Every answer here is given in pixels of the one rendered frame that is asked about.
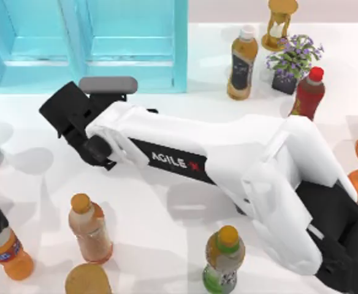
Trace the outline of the light blue rack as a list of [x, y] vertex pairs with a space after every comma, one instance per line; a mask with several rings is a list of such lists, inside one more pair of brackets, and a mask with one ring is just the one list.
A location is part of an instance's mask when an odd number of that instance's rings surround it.
[[83, 77], [185, 92], [188, 0], [0, 0], [0, 93], [49, 93]]

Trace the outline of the pale tea bottle orange cap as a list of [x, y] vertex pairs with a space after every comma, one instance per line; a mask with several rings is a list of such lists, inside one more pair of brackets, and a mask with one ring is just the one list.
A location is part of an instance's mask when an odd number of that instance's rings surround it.
[[113, 253], [113, 243], [106, 229], [102, 208], [87, 194], [75, 194], [70, 201], [69, 226], [80, 252], [88, 263], [103, 264]]

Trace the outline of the orange soda bottle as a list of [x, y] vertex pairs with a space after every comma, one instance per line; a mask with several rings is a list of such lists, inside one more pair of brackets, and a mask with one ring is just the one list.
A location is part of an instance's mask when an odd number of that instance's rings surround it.
[[15, 281], [28, 278], [34, 270], [33, 259], [23, 249], [21, 241], [10, 227], [0, 233], [0, 265]]

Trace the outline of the golden brown round object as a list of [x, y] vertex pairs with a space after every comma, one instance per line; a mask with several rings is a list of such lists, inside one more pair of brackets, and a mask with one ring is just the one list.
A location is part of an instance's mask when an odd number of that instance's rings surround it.
[[64, 284], [66, 294], [113, 294], [105, 270], [92, 263], [73, 268]]

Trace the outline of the amber bottle white cap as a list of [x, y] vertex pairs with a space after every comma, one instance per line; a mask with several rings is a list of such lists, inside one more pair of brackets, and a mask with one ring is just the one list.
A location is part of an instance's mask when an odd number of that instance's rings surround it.
[[245, 25], [231, 45], [231, 68], [227, 82], [227, 94], [234, 100], [249, 97], [252, 85], [253, 67], [258, 53], [255, 28]]

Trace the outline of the green bottle orange cap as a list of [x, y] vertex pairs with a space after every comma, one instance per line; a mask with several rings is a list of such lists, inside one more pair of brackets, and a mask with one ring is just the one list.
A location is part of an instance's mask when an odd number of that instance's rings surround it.
[[207, 241], [207, 265], [202, 273], [210, 294], [230, 294], [237, 284], [237, 270], [243, 264], [246, 247], [235, 227], [225, 225]]

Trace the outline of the golden hourglass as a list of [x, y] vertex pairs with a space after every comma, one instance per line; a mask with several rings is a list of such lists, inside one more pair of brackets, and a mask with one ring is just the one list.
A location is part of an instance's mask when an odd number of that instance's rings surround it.
[[270, 19], [262, 46], [269, 51], [281, 51], [288, 36], [291, 16], [298, 9], [297, 0], [268, 0]]

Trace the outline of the purple flower plant pot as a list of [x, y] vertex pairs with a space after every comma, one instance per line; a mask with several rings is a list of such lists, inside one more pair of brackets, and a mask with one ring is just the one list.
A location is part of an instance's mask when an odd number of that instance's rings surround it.
[[322, 44], [316, 46], [305, 34], [293, 35], [280, 41], [283, 51], [267, 56], [267, 68], [274, 71], [272, 89], [292, 95], [297, 83], [312, 68], [313, 59], [320, 60], [324, 53]]

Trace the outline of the red bottle red cap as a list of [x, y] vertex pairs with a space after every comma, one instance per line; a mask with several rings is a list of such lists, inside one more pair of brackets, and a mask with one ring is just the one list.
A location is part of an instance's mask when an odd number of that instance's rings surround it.
[[326, 90], [323, 76], [324, 70], [321, 67], [312, 67], [308, 75], [298, 83], [290, 115], [306, 116], [311, 121], [314, 120], [316, 109]]

